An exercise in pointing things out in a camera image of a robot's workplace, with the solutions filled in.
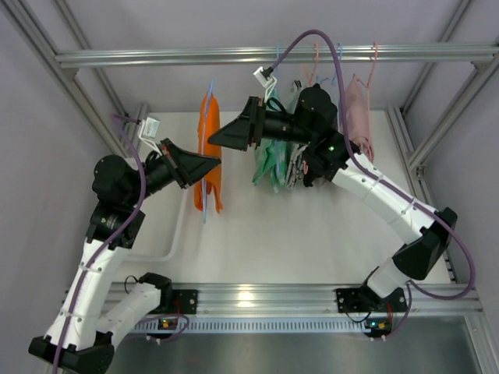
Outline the orange trousers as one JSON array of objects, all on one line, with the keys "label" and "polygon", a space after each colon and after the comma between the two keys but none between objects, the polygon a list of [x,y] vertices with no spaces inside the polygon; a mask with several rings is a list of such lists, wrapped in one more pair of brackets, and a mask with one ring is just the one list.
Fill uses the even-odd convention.
[{"label": "orange trousers", "polygon": [[[220,146],[208,143],[208,139],[220,129],[220,111],[216,98],[210,94],[206,95],[200,108],[200,118],[198,122],[198,153],[208,157],[222,158]],[[223,210],[221,201],[222,186],[222,166],[218,165],[211,170],[205,177],[206,195],[214,195],[215,209],[217,213]]]}]

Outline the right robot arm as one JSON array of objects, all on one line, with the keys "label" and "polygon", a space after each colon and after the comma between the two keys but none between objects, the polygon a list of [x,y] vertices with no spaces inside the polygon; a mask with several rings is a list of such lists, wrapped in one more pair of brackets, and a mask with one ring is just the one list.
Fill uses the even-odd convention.
[{"label": "right robot arm", "polygon": [[311,186],[324,178],[361,199],[402,240],[402,247],[373,270],[355,289],[358,302],[374,311],[409,281],[423,281],[450,242],[456,213],[442,211],[407,195],[380,173],[354,143],[333,126],[338,109],[319,84],[302,90],[293,113],[269,111],[259,97],[250,97],[242,113],[208,139],[209,144],[245,151],[262,139],[304,145]]}]

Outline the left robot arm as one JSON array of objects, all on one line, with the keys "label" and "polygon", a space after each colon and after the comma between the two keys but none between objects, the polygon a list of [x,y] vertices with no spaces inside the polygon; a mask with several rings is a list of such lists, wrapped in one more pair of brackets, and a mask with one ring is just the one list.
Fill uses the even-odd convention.
[{"label": "left robot arm", "polygon": [[170,139],[136,168],[118,155],[99,160],[92,185],[98,203],[76,275],[55,321],[31,341],[29,353],[54,370],[105,373],[120,343],[147,315],[179,317],[172,281],[156,273],[141,276],[110,312],[101,310],[143,224],[143,201],[172,183],[186,189],[220,164],[220,157],[183,150]]}]

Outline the blue hanger green garment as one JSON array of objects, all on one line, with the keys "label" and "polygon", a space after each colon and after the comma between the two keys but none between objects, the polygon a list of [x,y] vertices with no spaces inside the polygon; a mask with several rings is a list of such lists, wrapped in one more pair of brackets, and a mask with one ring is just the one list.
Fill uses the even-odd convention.
[{"label": "blue hanger green garment", "polygon": [[[280,57],[280,46],[279,43],[276,44],[276,61]],[[280,164],[279,164],[279,147],[278,147],[278,141],[274,140],[274,155],[275,155],[275,166],[274,166],[274,174],[275,174],[275,184],[277,185],[276,188],[279,186],[279,174],[280,174]]]}]

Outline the green tie-dye garment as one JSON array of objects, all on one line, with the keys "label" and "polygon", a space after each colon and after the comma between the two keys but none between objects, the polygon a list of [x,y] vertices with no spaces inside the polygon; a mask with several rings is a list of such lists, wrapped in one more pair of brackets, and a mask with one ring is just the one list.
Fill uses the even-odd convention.
[{"label": "green tie-dye garment", "polygon": [[288,171],[288,143],[282,140],[262,139],[254,150],[256,170],[252,183],[259,185],[266,177],[272,189],[279,193],[286,186]]}]

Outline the white black printed garment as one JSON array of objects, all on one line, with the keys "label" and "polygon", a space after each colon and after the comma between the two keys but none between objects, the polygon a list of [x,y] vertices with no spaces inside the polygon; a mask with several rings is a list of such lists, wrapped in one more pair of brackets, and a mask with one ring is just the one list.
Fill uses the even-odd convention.
[{"label": "white black printed garment", "polygon": [[[290,98],[286,107],[287,112],[293,114],[299,101],[299,95],[303,91],[303,84],[301,80],[295,79],[292,82],[290,89]],[[304,149],[303,145],[298,143],[287,143],[287,162],[288,167],[285,177],[285,187],[292,189],[296,183],[301,181],[304,177],[304,166],[301,153]]]}]

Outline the white perforated plastic basket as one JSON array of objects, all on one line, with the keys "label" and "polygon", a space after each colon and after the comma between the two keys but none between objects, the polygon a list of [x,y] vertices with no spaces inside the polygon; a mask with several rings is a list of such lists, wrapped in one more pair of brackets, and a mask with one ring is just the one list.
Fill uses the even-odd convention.
[{"label": "white perforated plastic basket", "polygon": [[187,189],[173,183],[145,200],[141,210],[146,216],[127,263],[164,263],[175,255],[188,197]]}]

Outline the pink garment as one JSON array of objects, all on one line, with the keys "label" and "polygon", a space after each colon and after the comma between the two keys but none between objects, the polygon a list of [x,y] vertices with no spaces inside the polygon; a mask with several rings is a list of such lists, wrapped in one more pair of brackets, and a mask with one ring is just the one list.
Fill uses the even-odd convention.
[{"label": "pink garment", "polygon": [[369,161],[374,161],[370,115],[362,85],[356,75],[352,76],[345,89],[345,108],[349,140],[357,145]]}]

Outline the aluminium frame post left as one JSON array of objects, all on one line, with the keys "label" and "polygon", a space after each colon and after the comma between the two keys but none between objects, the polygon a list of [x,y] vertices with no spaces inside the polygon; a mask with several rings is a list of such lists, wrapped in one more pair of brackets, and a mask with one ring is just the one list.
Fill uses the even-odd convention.
[{"label": "aluminium frame post left", "polygon": [[[74,42],[79,47],[89,47],[90,45],[87,43],[76,17],[70,10],[68,2],[51,1],[51,3],[62,19],[65,31],[69,32]],[[1,12],[27,42],[27,45],[38,57],[41,64],[59,85],[60,90],[102,143],[112,153],[122,156],[130,155],[131,151],[127,147],[123,136],[119,135],[116,127],[111,124],[111,119],[104,119],[103,112],[97,108],[97,105],[78,78],[79,68],[63,68],[62,63],[57,61],[58,53],[62,52],[62,50],[54,42],[35,11],[28,4],[28,1],[1,1]],[[97,68],[93,75],[99,87],[104,91],[107,100],[111,101],[112,108],[121,115],[129,114],[104,70]],[[138,125],[133,125],[133,122],[125,122],[125,125],[122,126],[130,141],[138,149],[139,139],[136,134]]]}]

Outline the aluminium frame post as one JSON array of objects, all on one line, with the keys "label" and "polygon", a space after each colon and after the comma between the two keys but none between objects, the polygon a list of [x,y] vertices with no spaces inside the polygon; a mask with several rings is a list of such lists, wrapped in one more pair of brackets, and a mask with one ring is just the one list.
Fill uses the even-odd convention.
[{"label": "aluminium frame post", "polygon": [[[51,1],[51,3],[62,19],[65,31],[69,32],[74,42],[79,47],[89,47],[90,45],[87,43],[76,17],[70,10],[68,2]],[[111,124],[111,119],[104,119],[103,112],[97,108],[97,105],[78,78],[79,68],[63,68],[62,63],[57,61],[58,53],[62,52],[62,50],[54,42],[35,11],[28,4],[28,1],[1,1],[1,12],[27,42],[27,45],[38,57],[41,64],[59,85],[60,90],[102,143],[112,153],[122,156],[130,155],[131,151],[127,147],[123,136],[119,135],[116,127]],[[129,114],[104,70],[97,68],[93,75],[99,87],[104,91],[107,100],[111,101],[112,108],[121,115]],[[130,141],[138,149],[139,139],[136,134],[138,125],[133,125],[133,122],[125,122],[125,125],[122,126]]]},{"label": "aluminium frame post", "polygon": [[438,28],[436,42],[439,48],[466,44],[463,59],[424,63],[402,106],[387,110],[402,164],[416,180],[498,70],[498,2],[458,1]]}]

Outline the aluminium hanging rail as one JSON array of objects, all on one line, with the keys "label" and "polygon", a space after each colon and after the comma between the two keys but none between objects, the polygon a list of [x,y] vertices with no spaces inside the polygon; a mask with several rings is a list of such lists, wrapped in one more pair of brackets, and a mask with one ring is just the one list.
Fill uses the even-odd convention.
[{"label": "aluminium hanging rail", "polygon": [[[371,62],[373,44],[343,45],[342,63]],[[430,44],[378,44],[378,62],[491,62],[498,43],[444,42]],[[173,48],[152,50],[62,51],[56,58],[63,68],[109,68],[159,65],[256,65],[276,62],[274,47]]]}]

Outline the aluminium frame post right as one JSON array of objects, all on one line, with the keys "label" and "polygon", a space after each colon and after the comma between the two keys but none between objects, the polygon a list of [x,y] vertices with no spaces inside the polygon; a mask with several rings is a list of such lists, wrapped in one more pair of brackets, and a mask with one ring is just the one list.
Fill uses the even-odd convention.
[{"label": "aluminium frame post right", "polygon": [[438,28],[436,42],[439,48],[466,44],[463,59],[424,63],[402,106],[387,110],[402,164],[416,180],[498,70],[498,2],[458,1]]}]

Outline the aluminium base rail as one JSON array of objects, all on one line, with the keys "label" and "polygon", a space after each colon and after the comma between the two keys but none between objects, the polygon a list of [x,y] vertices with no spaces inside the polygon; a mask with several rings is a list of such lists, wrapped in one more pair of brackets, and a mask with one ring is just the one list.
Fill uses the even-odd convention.
[{"label": "aluminium base rail", "polygon": [[[174,284],[178,292],[196,290],[189,302],[196,304],[196,315],[206,318],[266,318],[266,317],[340,317],[343,297],[340,289],[352,289],[350,284]],[[415,288],[405,290],[398,304],[412,296],[409,315],[467,316],[480,314],[483,306],[477,291],[454,300],[440,300],[424,295]]]}]

